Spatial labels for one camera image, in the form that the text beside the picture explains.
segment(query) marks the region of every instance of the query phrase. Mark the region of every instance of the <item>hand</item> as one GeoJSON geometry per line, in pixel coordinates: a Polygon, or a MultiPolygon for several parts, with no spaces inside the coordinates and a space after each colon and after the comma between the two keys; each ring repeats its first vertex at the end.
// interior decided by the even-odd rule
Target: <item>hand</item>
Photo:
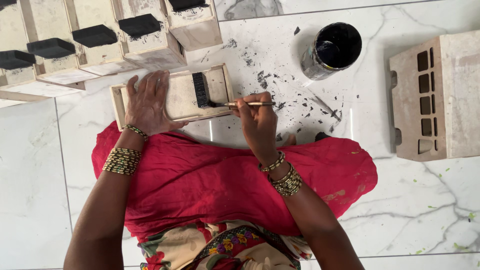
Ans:
{"type": "Polygon", "coordinates": [[[129,101],[125,113],[126,124],[140,129],[148,136],[188,125],[188,121],[176,122],[168,119],[165,112],[169,76],[168,70],[159,70],[145,75],[138,85],[138,92],[133,86],[138,81],[138,76],[135,75],[128,81],[129,101]]]}
{"type": "Polygon", "coordinates": [[[235,99],[238,109],[233,114],[240,117],[243,135],[250,149],[264,166],[273,164],[279,157],[275,147],[277,116],[271,106],[248,106],[246,102],[272,101],[269,92],[235,99]]]}

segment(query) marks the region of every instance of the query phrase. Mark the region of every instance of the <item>woman's right hand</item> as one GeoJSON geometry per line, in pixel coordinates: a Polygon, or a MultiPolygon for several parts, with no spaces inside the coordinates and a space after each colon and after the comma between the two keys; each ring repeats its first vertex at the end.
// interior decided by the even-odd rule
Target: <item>woman's right hand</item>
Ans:
{"type": "Polygon", "coordinates": [[[279,154],[275,146],[277,116],[272,106],[248,106],[246,102],[272,101],[269,92],[235,99],[237,109],[233,113],[240,117],[243,135],[254,155],[264,166],[275,163],[279,154]]]}

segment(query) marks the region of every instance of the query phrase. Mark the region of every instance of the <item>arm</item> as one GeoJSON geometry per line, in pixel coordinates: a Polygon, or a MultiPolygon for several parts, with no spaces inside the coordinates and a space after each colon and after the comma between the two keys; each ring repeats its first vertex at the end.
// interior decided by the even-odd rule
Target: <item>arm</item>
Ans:
{"type": "MultiPolygon", "coordinates": [[[[275,147],[277,117],[270,106],[249,107],[245,104],[251,101],[272,99],[268,92],[237,99],[238,110],[234,111],[241,118],[243,134],[250,149],[260,163],[268,166],[279,157],[275,147]]],[[[289,169],[288,163],[283,162],[270,171],[270,177],[279,180],[289,169]]],[[[283,199],[323,270],[364,269],[333,212],[305,183],[296,194],[283,199]]]]}
{"type": "MultiPolygon", "coordinates": [[[[166,117],[164,104],[168,76],[168,71],[147,74],[140,81],[138,92],[134,88],[138,76],[128,81],[126,123],[149,136],[188,124],[166,117]]],[[[143,146],[142,136],[124,129],[115,148],[141,152],[143,146]]],[[[102,171],[75,225],[63,265],[65,270],[123,269],[121,241],[131,179],[125,174],[102,171]]]]}

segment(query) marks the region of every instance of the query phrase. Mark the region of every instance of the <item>black paint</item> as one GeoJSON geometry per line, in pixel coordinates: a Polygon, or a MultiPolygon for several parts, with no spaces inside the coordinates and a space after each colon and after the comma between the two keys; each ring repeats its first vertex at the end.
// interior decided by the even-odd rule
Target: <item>black paint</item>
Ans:
{"type": "Polygon", "coordinates": [[[98,47],[116,43],[117,34],[105,25],[95,25],[72,32],[73,40],[89,47],[98,47]]]}
{"type": "Polygon", "coordinates": [[[75,53],[74,44],[56,37],[27,43],[27,49],[29,53],[45,59],[60,58],[75,53]]]}
{"type": "Polygon", "coordinates": [[[172,5],[173,11],[181,12],[196,7],[209,7],[205,0],[168,0],[172,5]]]}
{"type": "Polygon", "coordinates": [[[0,68],[12,70],[35,64],[35,55],[19,50],[0,51],[0,68]]]}
{"type": "Polygon", "coordinates": [[[152,14],[119,20],[120,29],[131,37],[141,37],[162,30],[162,24],[152,14]]]}
{"type": "Polygon", "coordinates": [[[205,75],[201,72],[193,73],[193,86],[195,87],[195,95],[197,96],[197,106],[199,108],[210,108],[210,94],[208,92],[208,84],[205,75]]]}
{"type": "Polygon", "coordinates": [[[353,64],[361,52],[360,33],[346,23],[326,26],[318,35],[315,49],[322,62],[333,68],[353,64]]]}

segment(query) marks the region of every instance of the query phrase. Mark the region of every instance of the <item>paint jar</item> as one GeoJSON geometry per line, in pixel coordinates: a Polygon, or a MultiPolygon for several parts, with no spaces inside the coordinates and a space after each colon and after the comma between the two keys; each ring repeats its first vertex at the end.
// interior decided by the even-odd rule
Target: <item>paint jar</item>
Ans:
{"type": "Polygon", "coordinates": [[[351,66],[360,52],[359,32],[349,24],[333,23],[320,30],[304,52],[301,69],[309,79],[323,80],[351,66]]]}

